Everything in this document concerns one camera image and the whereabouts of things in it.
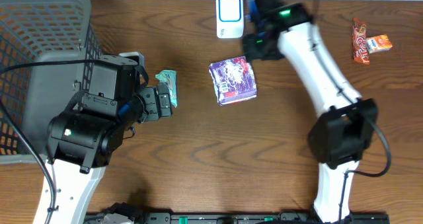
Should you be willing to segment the red white snack bag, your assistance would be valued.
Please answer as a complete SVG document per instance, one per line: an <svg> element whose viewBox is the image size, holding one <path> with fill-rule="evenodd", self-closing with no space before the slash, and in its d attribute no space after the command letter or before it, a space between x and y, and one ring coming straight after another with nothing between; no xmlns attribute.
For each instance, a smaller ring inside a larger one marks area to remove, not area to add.
<svg viewBox="0 0 423 224"><path fill-rule="evenodd" d="M254 72L245 56L212 63L209 72L220 106L256 98Z"/></svg>

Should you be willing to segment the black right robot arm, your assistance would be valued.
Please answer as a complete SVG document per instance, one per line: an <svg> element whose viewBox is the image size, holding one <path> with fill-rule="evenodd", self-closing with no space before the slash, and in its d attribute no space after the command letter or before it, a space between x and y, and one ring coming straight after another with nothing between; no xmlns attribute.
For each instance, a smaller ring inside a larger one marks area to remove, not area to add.
<svg viewBox="0 0 423 224"><path fill-rule="evenodd" d="M249 0L249 13L254 33L243 37L247 61L287 59L311 98L317 121L307 142L319 163L313 209L323 223L342 223L350 214L352 177L369 147L377 107L343 76L303 3Z"/></svg>

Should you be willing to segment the teal snack packet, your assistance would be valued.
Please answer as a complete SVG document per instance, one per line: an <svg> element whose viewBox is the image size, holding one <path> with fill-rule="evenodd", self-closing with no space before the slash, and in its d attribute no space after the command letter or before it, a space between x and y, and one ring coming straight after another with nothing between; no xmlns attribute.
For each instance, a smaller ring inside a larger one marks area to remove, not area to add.
<svg viewBox="0 0 423 224"><path fill-rule="evenodd" d="M174 70L162 70L155 75L155 78L160 83L166 83L168 85L171 103L175 108L178 106L176 76L177 74Z"/></svg>

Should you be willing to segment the small red white packet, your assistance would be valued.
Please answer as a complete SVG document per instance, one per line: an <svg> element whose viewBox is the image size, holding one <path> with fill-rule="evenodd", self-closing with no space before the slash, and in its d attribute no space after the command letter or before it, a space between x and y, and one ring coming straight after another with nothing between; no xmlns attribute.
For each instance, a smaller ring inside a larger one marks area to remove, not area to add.
<svg viewBox="0 0 423 224"><path fill-rule="evenodd" d="M390 50L393 45L386 34L369 37L366 39L367 50L370 54Z"/></svg>

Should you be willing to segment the orange chocolate bar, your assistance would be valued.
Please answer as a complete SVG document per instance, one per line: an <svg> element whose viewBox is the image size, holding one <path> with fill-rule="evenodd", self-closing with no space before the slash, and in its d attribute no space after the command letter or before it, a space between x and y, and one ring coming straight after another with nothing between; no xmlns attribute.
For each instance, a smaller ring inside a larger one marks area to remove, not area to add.
<svg viewBox="0 0 423 224"><path fill-rule="evenodd" d="M352 48L353 60L358 63L369 65L369 53L366 46L367 24L358 18L353 19L352 25Z"/></svg>

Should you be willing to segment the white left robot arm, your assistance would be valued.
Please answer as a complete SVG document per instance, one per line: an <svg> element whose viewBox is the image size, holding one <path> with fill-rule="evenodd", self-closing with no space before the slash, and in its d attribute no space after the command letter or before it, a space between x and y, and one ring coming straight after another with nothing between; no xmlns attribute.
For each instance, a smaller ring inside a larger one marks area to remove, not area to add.
<svg viewBox="0 0 423 224"><path fill-rule="evenodd" d="M112 153L134 123L171 117L169 88L148 87L139 52L101 56L93 62L88 89L76 93L48 124L48 182L35 223L82 223Z"/></svg>

